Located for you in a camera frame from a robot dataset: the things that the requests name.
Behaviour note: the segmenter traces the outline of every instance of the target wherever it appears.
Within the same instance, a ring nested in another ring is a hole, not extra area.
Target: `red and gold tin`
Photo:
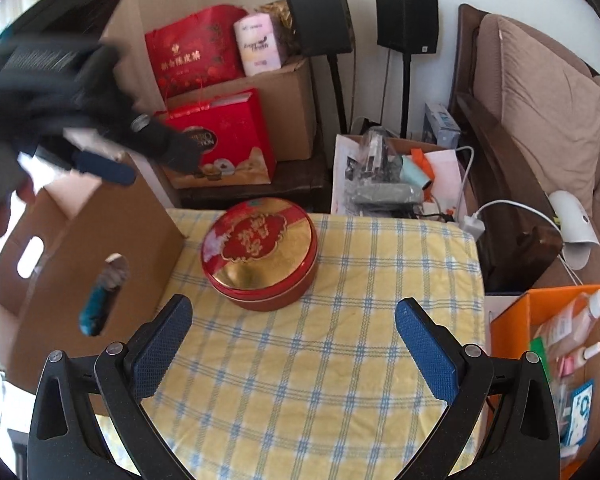
[[[235,304],[268,312],[297,301],[317,270],[314,224],[279,198],[249,200],[209,229],[201,259],[211,285]]]

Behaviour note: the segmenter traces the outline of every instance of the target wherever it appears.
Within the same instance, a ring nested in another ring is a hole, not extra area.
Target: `speaker stand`
[[[342,96],[342,83],[340,82],[340,72],[338,70],[338,56],[336,54],[327,54],[329,68],[331,69],[331,79],[333,80],[333,91],[336,94],[336,108],[338,109],[338,120],[340,121],[340,133],[347,135],[347,114],[344,111],[344,97]]]
[[[407,123],[409,122],[409,98],[411,90],[411,54],[402,54],[402,124],[400,138],[407,138]]]

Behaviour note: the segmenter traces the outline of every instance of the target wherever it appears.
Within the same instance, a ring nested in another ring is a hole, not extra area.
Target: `metal screw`
[[[62,351],[54,350],[49,354],[49,362],[57,363],[60,359],[62,359]]]
[[[469,357],[480,357],[480,354],[482,354],[482,350],[480,350],[479,346],[467,345],[464,349],[464,353],[467,354]]]
[[[536,354],[535,352],[527,352],[525,354],[526,360],[529,361],[531,364],[536,364],[540,358],[538,357],[538,354]]]
[[[111,343],[107,346],[107,354],[109,355],[118,355],[122,352],[122,343]]]

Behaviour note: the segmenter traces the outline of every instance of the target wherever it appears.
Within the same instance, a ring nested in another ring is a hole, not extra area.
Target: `speaker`
[[[378,45],[403,54],[435,54],[438,0],[376,0]]]
[[[305,57],[347,54],[356,43],[347,0],[286,0]]]

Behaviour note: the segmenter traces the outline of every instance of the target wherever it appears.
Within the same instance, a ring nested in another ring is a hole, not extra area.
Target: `yellow plaid tablecloth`
[[[473,239],[436,222],[312,215],[318,273],[300,301],[243,310],[208,284],[200,245],[220,213],[173,210],[187,236],[162,304],[193,322],[144,409],[180,461],[206,479],[393,479],[444,410],[394,322],[413,296],[461,344],[484,342]],[[116,461],[134,470],[108,418]],[[477,429],[456,468],[477,451]]]

